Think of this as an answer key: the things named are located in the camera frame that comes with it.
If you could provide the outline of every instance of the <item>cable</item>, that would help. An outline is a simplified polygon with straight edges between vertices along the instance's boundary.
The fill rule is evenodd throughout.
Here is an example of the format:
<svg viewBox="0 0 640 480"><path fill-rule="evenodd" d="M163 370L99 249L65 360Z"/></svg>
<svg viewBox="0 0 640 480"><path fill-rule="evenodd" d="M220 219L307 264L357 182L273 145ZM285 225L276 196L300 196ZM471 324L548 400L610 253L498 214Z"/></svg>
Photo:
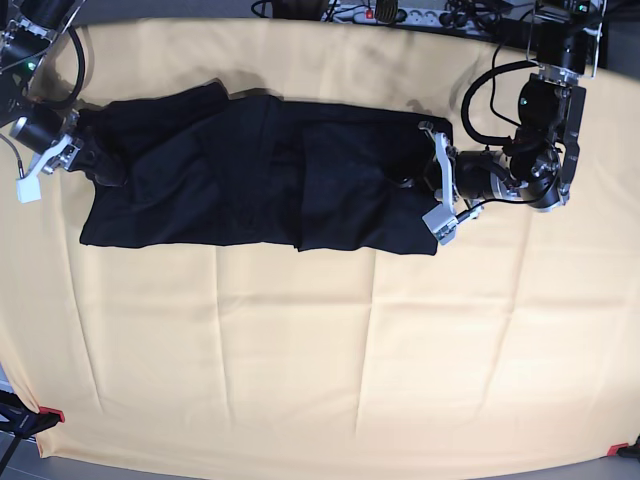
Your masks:
<svg viewBox="0 0 640 480"><path fill-rule="evenodd" d="M14 143L5 137L2 133L0 133L0 140L9 145L11 150L13 150L13 154L16 156L16 160L18 161L18 173L20 174L20 178L24 178L24 166L22 164L22 157L20 156L20 152L14 145Z"/></svg>
<svg viewBox="0 0 640 480"><path fill-rule="evenodd" d="M535 3L529 3L526 6L534 6ZM533 14L533 9L529 10L528 12L526 12L524 15L522 15L519 19L517 24L519 25L520 23L522 23L522 21L527 18L529 15ZM495 69L496 68L496 60L498 58L498 53L500 53L500 50L502 49L502 47L504 47L507 42L509 40L511 40L511 38L513 37L513 32L506 37L502 42L500 42L500 44L498 45L498 48L496 48L495 53L493 54L493 58L491 59L491 68ZM491 109L491 112L498 117L501 120L504 120L507 123L510 123L511 125L513 125L514 127L520 128L520 124L518 122L516 122L515 120L511 120L509 117L506 117L504 115L502 115L501 113L499 113L494 106L494 102L495 102L495 98L496 98L496 78L493 77L491 79L491 101L489 102L489 108Z"/></svg>
<svg viewBox="0 0 640 480"><path fill-rule="evenodd" d="M353 10L357 10L358 8L367 8L367 6L363 3L362 5L356 5L355 7L349 7L349 8L345 8L344 10L338 10L334 12L334 14L331 16L331 21L332 22L335 21L336 15L338 16L338 19L339 19L340 15L342 15L343 13L352 12Z"/></svg>
<svg viewBox="0 0 640 480"><path fill-rule="evenodd" d="M509 12L511 12L512 10L517 10L517 9L519 9L519 8L525 8L525 7L533 7L534 5L535 5L535 2L532 2L532 3L523 3L522 5L511 5L511 6L509 6L509 7L505 7L505 8L503 8L503 9L499 10L499 13L500 13L500 14L503 14L503 13L509 13ZM479 17L480 17L480 18L482 18L482 17L487 17L487 16L489 16L489 15L495 15L495 13L494 13L494 12L489 12L489 13L485 13L484 15L480 15Z"/></svg>
<svg viewBox="0 0 640 480"><path fill-rule="evenodd" d="M333 0L333 4L331 5L331 8L329 9L329 13L327 13L327 18L324 19L325 22L331 22L332 21L333 14L336 11L336 7L338 6L338 1L339 0Z"/></svg>
<svg viewBox="0 0 640 480"><path fill-rule="evenodd" d="M473 128L471 124L471 120L469 119L469 107L471 106L471 99L476 94L476 92L487 83L492 78L497 77L498 75L502 75L503 73L515 72L517 70L524 70L525 68L535 67L536 64L533 62L529 62L528 60L522 60L519 62L508 63L506 65L500 65L499 67L492 68L488 72L481 75L475 82L471 84L467 92L464 94L464 99L462 100L462 125L464 126L467 134L473 138L476 142L481 143L483 145L494 145L494 146L505 146L513 143L511 137L491 137L487 135L482 135L478 133L478 131Z"/></svg>
<svg viewBox="0 0 640 480"><path fill-rule="evenodd" d="M473 164L467 163L461 167L461 171L464 173L467 170L476 167L482 168L489 173L493 173L502 183L509 182L509 171L490 158L481 158L474 161Z"/></svg>
<svg viewBox="0 0 640 480"><path fill-rule="evenodd" d="M44 100L42 102L43 105L54 110L65 110L73 105L73 103L78 99L78 95L80 95L80 92L82 91L84 77L87 71L84 49L82 48L82 42L80 41L78 32L76 32L76 29L72 26L69 27L68 32L69 36L71 37L71 41L73 42L73 46L76 50L76 55L78 56L78 75L76 77L76 83L73 86L73 90L71 90L71 93L69 93L69 96L67 98L65 98L64 100Z"/></svg>
<svg viewBox="0 0 640 480"><path fill-rule="evenodd" d="M467 21L473 22L478 30L493 34L502 20L502 15L525 5L509 5L499 8L492 0L448 0L445 10L448 25L463 27Z"/></svg>
<svg viewBox="0 0 640 480"><path fill-rule="evenodd" d="M547 188L545 188L544 191L540 195L538 195L536 198L532 198L531 200L505 200L504 198L489 198L465 210L464 212L456 215L456 219L458 220L458 223L462 223L464 220L469 218L474 211L476 211L481 207L484 207L489 203L506 203L507 205L533 205L534 203L538 203L547 195L547 193L551 191L553 186L558 181L559 177L560 177L560 169L558 169L558 171L556 172L555 176L553 177L553 180L549 182L549 185L547 185Z"/></svg>
<svg viewBox="0 0 640 480"><path fill-rule="evenodd" d="M398 22L398 0L377 0L373 17L376 23L392 25Z"/></svg>

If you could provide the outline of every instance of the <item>power strip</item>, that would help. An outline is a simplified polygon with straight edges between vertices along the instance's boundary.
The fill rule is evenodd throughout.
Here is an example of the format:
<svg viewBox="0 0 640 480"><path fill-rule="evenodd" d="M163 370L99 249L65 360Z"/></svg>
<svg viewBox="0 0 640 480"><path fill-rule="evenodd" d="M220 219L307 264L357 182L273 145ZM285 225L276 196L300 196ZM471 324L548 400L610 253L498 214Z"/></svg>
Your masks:
<svg viewBox="0 0 640 480"><path fill-rule="evenodd" d="M366 5L340 4L336 7L332 16L335 23L356 23L359 25L384 25L379 23L374 17L375 5L371 9ZM440 23L440 16L449 13L448 10L436 10L428 8L401 8L400 11L406 13L407 18L395 25L407 27L422 27L428 29L442 29L452 32L465 33L467 35L488 36L486 32L478 30L472 21L468 21L463 27L445 27Z"/></svg>

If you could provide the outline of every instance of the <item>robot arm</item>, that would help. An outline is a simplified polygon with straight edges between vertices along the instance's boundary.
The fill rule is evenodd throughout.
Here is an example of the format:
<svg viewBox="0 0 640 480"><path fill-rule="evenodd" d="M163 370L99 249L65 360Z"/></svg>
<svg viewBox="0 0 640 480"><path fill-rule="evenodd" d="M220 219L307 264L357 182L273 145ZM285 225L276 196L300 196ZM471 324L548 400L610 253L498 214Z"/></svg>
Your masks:
<svg viewBox="0 0 640 480"><path fill-rule="evenodd" d="M448 143L446 149L435 149L435 158L425 174L427 184L437 192L452 190L454 201L462 198L468 207L457 214L453 202L443 196L442 203L423 217L443 245L455 238L459 224L476 218L487 203L526 204L548 212L569 201L580 155L578 137L586 98L578 80L585 73L590 39L597 63L600 28L580 28L585 19L593 24L594 16L589 14L593 5L587 1L567 0L553 2L552 6L564 15L535 15L542 20L537 59L496 67L473 82L465 94L464 128L486 149L457 152ZM605 8L603 4L600 25ZM520 93L520 126L515 138L478 133L469 119L471 100L478 89L498 75L532 67L539 71L531 75ZM442 134L430 136L436 146L437 142L448 142ZM492 146L502 147L502 151L491 150ZM564 150L562 161L559 146ZM452 170L451 176L445 174L447 169Z"/></svg>
<svg viewBox="0 0 640 480"><path fill-rule="evenodd" d="M84 0L25 0L9 20L0 48L0 126L13 122L10 135L34 151L25 172L18 166L18 199L39 200L38 175L82 169L99 183L124 183L124 167L101 151L90 135L76 129L77 112L69 111L84 80L80 39L70 24ZM67 29L79 51L78 82L66 100L36 101L29 87L36 69Z"/></svg>

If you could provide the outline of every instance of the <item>red clip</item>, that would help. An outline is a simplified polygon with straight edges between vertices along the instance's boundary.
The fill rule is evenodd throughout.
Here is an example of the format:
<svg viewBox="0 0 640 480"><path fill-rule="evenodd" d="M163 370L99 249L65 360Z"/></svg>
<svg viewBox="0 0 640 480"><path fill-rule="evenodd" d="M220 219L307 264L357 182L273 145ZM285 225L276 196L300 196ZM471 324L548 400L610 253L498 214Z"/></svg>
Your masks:
<svg viewBox="0 0 640 480"><path fill-rule="evenodd" d="M629 446L628 443L621 443L620 445L613 445L611 448L609 448L609 451L607 452L607 457L613 457L613 456L617 455L618 454L618 450L620 450L621 448L626 448L628 446Z"/></svg>
<svg viewBox="0 0 640 480"><path fill-rule="evenodd" d="M53 413L54 415L58 415L60 417L60 423L64 423L64 413L60 410L56 410L54 408L40 407L40 414L46 415L47 413Z"/></svg>

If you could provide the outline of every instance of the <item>black cloth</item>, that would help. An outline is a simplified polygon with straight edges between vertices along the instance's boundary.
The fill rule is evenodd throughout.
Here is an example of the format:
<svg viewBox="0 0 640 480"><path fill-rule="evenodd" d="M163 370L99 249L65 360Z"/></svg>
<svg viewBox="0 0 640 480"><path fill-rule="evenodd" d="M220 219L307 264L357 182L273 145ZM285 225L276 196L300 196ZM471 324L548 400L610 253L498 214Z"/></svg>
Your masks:
<svg viewBox="0 0 640 480"><path fill-rule="evenodd" d="M423 120L451 136L440 118L268 95L230 100L216 83L83 110L80 130L90 127L122 158L129 179L95 184L80 241L433 255L437 242L422 221L433 194L400 186L432 156Z"/></svg>

